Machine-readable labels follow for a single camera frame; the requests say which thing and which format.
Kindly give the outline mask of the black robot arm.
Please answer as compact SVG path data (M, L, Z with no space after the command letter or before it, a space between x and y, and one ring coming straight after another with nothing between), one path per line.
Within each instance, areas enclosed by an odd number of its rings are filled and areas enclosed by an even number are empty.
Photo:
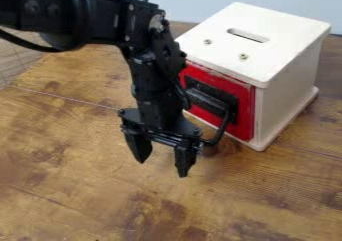
M129 67L134 108L117 112L125 142L144 162L158 142L173 148L184 177L196 162L201 131L184 118L191 106L180 85L185 53L158 6L148 0L0 0L0 38L40 52L88 44L118 48Z

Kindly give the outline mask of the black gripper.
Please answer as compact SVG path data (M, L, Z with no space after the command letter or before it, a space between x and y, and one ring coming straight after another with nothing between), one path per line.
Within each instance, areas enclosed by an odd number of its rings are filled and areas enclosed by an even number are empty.
M157 142L174 147L174 167L180 178L188 176L188 171L196 163L196 156L201 152L200 128L178 114L161 126L150 125L140 117L137 108L121 109L121 131L134 160L144 163L152 152L152 143Z

